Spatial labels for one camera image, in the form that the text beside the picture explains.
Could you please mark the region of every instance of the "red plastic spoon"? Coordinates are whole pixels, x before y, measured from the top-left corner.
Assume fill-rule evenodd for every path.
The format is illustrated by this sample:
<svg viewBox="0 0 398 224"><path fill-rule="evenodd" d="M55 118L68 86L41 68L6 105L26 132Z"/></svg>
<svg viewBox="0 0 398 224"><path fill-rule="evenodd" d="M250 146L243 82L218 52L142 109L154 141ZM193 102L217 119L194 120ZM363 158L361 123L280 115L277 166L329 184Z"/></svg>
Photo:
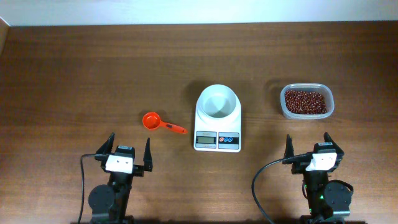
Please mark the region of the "red plastic spoon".
<svg viewBox="0 0 398 224"><path fill-rule="evenodd" d="M160 119L160 116L155 112L149 112L145 114L142 119L142 123L144 124L145 128L149 130L155 130L158 127L164 127L179 134L187 133L187 130L183 127L163 122Z"/></svg>

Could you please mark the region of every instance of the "white wall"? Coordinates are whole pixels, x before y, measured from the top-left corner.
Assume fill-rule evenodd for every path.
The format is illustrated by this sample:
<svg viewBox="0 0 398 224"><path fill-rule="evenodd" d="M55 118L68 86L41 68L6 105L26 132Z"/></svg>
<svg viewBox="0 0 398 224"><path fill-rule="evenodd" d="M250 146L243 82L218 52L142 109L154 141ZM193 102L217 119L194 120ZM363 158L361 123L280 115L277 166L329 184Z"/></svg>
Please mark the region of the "white wall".
<svg viewBox="0 0 398 224"><path fill-rule="evenodd" d="M10 26L398 20L397 0L0 0Z"/></svg>

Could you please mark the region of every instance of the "clear plastic container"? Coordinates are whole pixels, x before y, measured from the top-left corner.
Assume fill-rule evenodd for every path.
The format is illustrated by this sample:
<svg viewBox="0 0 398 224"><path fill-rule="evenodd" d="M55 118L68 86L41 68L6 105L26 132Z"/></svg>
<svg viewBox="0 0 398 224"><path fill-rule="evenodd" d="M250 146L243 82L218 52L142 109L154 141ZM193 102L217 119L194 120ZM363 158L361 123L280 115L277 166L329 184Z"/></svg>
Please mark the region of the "clear plastic container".
<svg viewBox="0 0 398 224"><path fill-rule="evenodd" d="M322 94L325 97L326 113L325 114L296 114L290 112L286 107L285 102L285 92L288 90L297 91L314 91ZM322 84L316 83L296 83L285 86L285 88L280 93L280 105L282 106L282 111L287 119L323 119L329 117L335 110L335 102L333 101L333 95L330 89Z"/></svg>

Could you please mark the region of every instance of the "white digital scale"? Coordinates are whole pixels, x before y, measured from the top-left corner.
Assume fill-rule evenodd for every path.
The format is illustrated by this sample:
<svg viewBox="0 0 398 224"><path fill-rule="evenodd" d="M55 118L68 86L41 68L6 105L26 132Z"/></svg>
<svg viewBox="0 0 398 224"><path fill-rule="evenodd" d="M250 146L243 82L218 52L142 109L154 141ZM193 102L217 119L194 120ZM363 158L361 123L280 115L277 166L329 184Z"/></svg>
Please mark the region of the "white digital scale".
<svg viewBox="0 0 398 224"><path fill-rule="evenodd" d="M234 91L211 85L197 101L193 147L198 151L239 152L241 125L241 102Z"/></svg>

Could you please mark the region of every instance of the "wooden table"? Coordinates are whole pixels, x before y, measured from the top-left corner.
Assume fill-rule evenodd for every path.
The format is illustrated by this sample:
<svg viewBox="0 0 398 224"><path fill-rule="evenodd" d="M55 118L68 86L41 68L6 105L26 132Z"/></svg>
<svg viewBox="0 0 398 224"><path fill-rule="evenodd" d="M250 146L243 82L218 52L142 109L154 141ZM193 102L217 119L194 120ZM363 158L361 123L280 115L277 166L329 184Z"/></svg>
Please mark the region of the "wooden table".
<svg viewBox="0 0 398 224"><path fill-rule="evenodd" d="M127 214L138 219L263 219L251 181L284 154L313 150L323 133L345 151L332 179L355 188L348 220L398 222L398 22L182 26L13 27L0 58L0 223L73 223L80 209L80 155L111 132L136 148L150 137L154 170L135 178ZM196 100L222 83L243 107L243 149L193 149ZM287 120L289 83L322 83L335 112ZM148 131L146 111L188 129ZM86 199L108 174L85 160ZM302 176L271 167L256 189L273 218L308 214ZM91 218L86 201L83 220Z"/></svg>

